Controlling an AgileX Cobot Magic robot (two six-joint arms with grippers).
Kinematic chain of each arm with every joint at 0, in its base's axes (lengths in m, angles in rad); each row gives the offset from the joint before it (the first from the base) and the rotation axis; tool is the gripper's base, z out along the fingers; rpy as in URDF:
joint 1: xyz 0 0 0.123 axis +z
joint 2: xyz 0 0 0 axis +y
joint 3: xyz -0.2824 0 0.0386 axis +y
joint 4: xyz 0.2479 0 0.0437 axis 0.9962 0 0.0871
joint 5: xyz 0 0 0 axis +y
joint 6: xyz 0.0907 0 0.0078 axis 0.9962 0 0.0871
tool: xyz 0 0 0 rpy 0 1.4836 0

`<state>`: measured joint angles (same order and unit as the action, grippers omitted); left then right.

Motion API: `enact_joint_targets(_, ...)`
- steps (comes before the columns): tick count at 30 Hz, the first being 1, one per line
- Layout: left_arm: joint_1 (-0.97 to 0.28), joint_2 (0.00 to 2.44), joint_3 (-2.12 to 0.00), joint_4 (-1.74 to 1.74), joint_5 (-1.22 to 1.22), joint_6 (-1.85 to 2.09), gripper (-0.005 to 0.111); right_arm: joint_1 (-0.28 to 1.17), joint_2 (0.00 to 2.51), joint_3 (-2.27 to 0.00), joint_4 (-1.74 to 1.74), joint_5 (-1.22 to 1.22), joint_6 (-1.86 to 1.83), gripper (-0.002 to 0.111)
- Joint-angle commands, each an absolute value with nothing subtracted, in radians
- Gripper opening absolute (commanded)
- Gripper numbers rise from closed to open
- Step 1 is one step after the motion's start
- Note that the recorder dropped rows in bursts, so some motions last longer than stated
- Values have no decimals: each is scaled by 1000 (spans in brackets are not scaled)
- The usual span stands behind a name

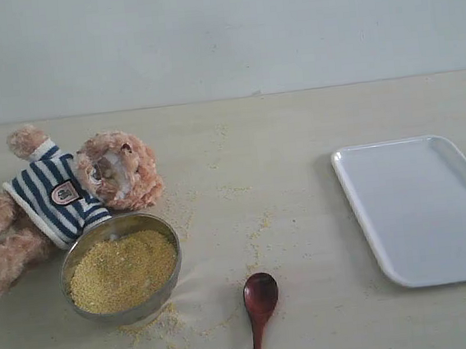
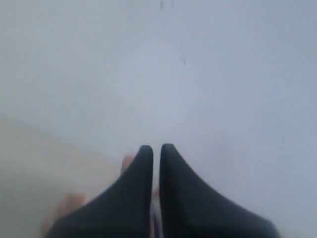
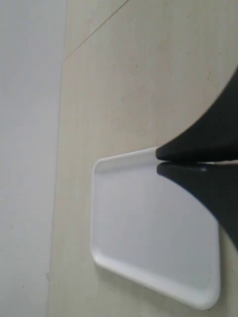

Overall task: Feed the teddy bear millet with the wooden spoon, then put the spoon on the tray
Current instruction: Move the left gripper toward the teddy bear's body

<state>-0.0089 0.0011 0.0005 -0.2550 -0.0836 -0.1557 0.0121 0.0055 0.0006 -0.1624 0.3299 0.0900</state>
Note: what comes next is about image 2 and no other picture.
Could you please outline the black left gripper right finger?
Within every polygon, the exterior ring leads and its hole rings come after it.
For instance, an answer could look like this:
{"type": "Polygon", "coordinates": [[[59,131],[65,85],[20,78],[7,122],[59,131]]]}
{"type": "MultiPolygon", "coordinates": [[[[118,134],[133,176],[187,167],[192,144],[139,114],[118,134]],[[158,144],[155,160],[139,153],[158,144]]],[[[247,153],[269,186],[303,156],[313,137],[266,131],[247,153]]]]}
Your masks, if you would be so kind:
{"type": "Polygon", "coordinates": [[[173,144],[161,148],[159,199],[166,238],[277,238],[274,224],[219,194],[173,144]]]}

